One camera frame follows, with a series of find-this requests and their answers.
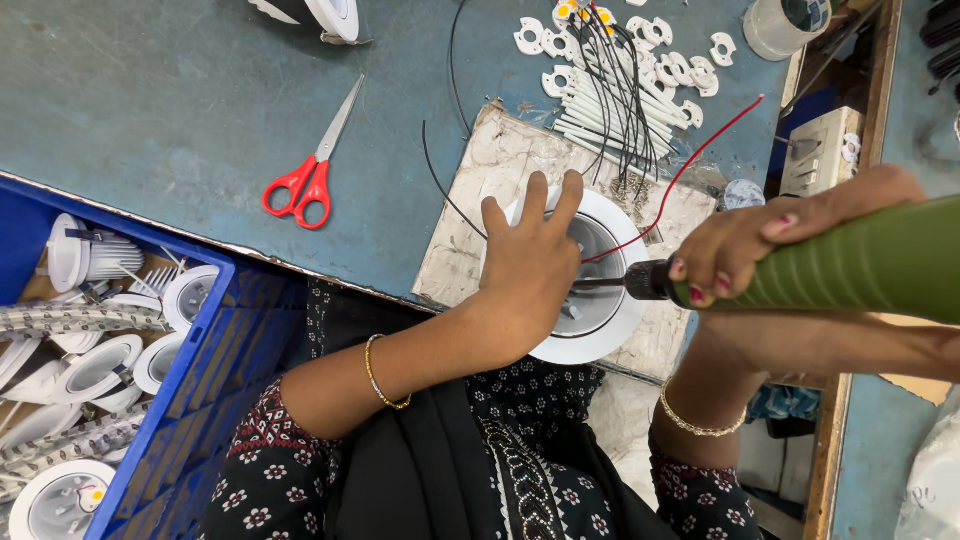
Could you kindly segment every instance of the screwdriver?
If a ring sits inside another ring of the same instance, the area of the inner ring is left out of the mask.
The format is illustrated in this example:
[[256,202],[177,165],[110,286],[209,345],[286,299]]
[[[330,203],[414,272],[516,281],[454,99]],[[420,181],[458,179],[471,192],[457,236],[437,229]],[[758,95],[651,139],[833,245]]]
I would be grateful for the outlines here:
[[[756,264],[747,290],[708,309],[817,309],[894,313],[960,324],[960,195],[883,209]],[[693,309],[668,259],[632,264],[623,278],[579,280],[573,289],[622,286],[638,300]]]

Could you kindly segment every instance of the crate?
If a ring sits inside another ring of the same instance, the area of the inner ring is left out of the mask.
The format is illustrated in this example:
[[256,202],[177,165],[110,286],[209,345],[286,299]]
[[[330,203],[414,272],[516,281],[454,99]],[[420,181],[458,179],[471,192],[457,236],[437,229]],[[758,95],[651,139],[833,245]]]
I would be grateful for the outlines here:
[[191,538],[234,428],[299,344],[306,280],[0,174],[2,305],[16,302],[62,212],[120,233],[144,251],[162,255],[163,246],[191,257],[193,266],[220,268],[85,536]]

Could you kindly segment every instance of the bracelet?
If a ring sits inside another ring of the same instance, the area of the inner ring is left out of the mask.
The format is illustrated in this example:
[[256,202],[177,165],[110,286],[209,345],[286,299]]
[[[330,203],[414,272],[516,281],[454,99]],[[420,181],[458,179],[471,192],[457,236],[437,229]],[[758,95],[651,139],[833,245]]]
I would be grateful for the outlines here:
[[406,408],[406,406],[410,404],[410,399],[413,398],[414,395],[410,394],[402,402],[398,404],[395,404],[394,402],[388,400],[387,397],[383,395],[383,392],[380,391],[380,386],[377,385],[376,380],[373,378],[373,370],[370,368],[370,346],[373,344],[374,341],[376,341],[377,339],[380,339],[381,337],[386,337],[386,336],[382,333],[376,333],[370,336],[370,339],[367,340],[367,351],[364,354],[367,361],[367,375],[370,376],[370,384],[373,385],[373,390],[376,392],[377,396],[380,396],[380,399],[383,401],[383,404],[386,406],[391,406],[396,410],[401,410],[402,408]]
[[669,416],[670,419],[677,424],[677,426],[680,426],[682,430],[689,431],[694,435],[722,437],[738,430],[740,426],[743,426],[743,423],[747,420],[747,407],[743,407],[743,414],[740,415],[740,419],[729,428],[723,428],[722,430],[704,430],[703,428],[697,428],[692,424],[688,424],[688,422],[684,421],[683,418],[677,416],[677,413],[674,412],[673,409],[670,408],[670,405],[668,405],[666,402],[666,387],[672,379],[673,377],[668,377],[666,378],[666,382],[663,383],[663,387],[660,389],[660,403],[663,404],[663,410],[666,411],[666,415]]

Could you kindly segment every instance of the green screwdriver handle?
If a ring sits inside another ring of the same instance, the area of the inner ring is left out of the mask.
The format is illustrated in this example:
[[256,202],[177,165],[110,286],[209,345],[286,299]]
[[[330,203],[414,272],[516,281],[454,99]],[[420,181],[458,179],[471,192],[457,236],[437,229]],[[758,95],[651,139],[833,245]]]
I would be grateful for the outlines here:
[[[675,300],[690,306],[686,282]],[[960,324],[960,195],[884,209],[756,264],[750,286],[709,309],[896,313]]]

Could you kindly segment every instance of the blue workbench surface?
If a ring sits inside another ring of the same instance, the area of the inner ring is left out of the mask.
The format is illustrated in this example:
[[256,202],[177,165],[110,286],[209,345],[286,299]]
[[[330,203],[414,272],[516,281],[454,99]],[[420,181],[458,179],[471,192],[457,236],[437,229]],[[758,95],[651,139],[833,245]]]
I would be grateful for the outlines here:
[[[926,95],[936,83],[926,69],[933,53],[920,41],[929,7],[903,2],[882,161],[910,169],[928,195],[942,197],[960,192],[960,164],[925,158],[916,141],[934,122],[956,117],[960,106],[954,84]],[[874,376],[853,377],[831,538],[893,539],[914,457],[935,416],[930,402],[899,386]]]
[[[459,3],[359,4],[361,37],[374,42],[352,48],[243,0],[0,0],[0,170],[409,298],[443,203],[423,159],[421,120],[445,185],[465,146],[446,64]],[[675,36],[669,50],[688,57],[706,55],[715,32],[733,37],[735,64],[718,68],[719,94],[684,89],[677,102],[688,94],[703,107],[696,144],[766,92],[708,152],[723,173],[762,183],[787,62],[763,61],[746,44],[749,0],[689,4],[607,6],[624,24],[633,14],[664,18]],[[512,36],[522,16],[548,21],[550,6],[467,4],[456,68],[469,119],[485,96],[502,97],[514,114],[555,108],[540,88],[554,62],[519,54]],[[327,225],[306,231],[267,214],[263,187],[316,149],[360,72],[368,78],[331,160]]]

